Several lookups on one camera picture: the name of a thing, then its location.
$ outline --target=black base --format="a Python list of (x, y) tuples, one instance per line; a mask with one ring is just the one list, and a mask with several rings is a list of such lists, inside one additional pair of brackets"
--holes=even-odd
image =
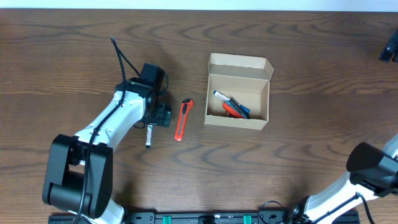
[[(155, 214), (140, 212), (130, 214), (125, 224), (291, 224), (283, 223), (287, 210), (263, 210), (260, 212), (229, 213), (175, 213)], [(49, 224), (69, 224), (74, 215), (50, 216)], [(360, 224), (357, 211), (348, 211), (338, 217), (333, 224)]]

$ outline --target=cardboard box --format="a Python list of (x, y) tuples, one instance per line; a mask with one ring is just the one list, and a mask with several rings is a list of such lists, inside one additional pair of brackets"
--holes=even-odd
[[(211, 53), (205, 124), (261, 130), (268, 123), (269, 84), (274, 67), (262, 57)], [(232, 96), (249, 108), (251, 119), (229, 118), (223, 100), (213, 92)]]

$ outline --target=wooden table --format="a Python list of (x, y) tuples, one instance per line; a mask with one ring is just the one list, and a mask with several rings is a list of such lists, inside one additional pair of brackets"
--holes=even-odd
[[(1, 9), (0, 223), (44, 223), (60, 212), (41, 199), (49, 147), (110, 102), (121, 81), (112, 35), (139, 70), (150, 62), (167, 71), (174, 108), (150, 149), (146, 130), (126, 134), (113, 198), (132, 210), (256, 210), (319, 193), (359, 142), (381, 148), (395, 135), (398, 65), (377, 58), (397, 23), (389, 13)], [(275, 67), (262, 131), (203, 124), (210, 52)], [(175, 142), (185, 98), (195, 107)], [(398, 222), (397, 202), (370, 202), (376, 223)]]

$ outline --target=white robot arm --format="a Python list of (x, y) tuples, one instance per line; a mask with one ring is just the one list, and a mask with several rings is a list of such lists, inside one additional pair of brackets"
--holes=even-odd
[[(319, 194), (306, 198), (300, 208), (302, 214), (295, 217), (293, 221), (330, 224), (335, 218), (362, 203), (358, 194), (361, 194), (365, 200), (374, 200), (392, 193), (394, 190), (388, 189), (388, 183), (386, 183), (388, 181), (380, 179), (392, 176), (393, 179), (396, 178), (395, 158), (398, 155), (398, 134), (384, 146), (382, 152), (378, 153), (377, 150), (364, 143), (357, 146), (348, 160), (348, 171)], [(355, 167), (350, 165), (354, 160), (363, 164), (356, 164)]]
[[(112, 39), (121, 63), (123, 82), (115, 88), (110, 104), (85, 129), (74, 136), (59, 134), (50, 148), (44, 181), (44, 203), (77, 214), (90, 223), (121, 223), (124, 209), (111, 200), (113, 154), (122, 138), (137, 122), (169, 126), (171, 106), (159, 103), (167, 75), (159, 66), (145, 63), (141, 74), (129, 63)], [(123, 57), (138, 78), (126, 80)], [(81, 174), (69, 166), (85, 166)]]

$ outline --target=orange utility knife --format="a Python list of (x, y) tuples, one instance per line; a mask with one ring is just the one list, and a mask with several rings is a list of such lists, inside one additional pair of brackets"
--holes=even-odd
[(177, 141), (182, 140), (182, 136), (184, 135), (185, 122), (187, 121), (187, 116), (192, 106), (193, 106), (192, 99), (185, 99), (182, 101), (180, 115), (178, 116), (177, 129), (175, 130), (175, 136), (174, 136), (174, 139)]

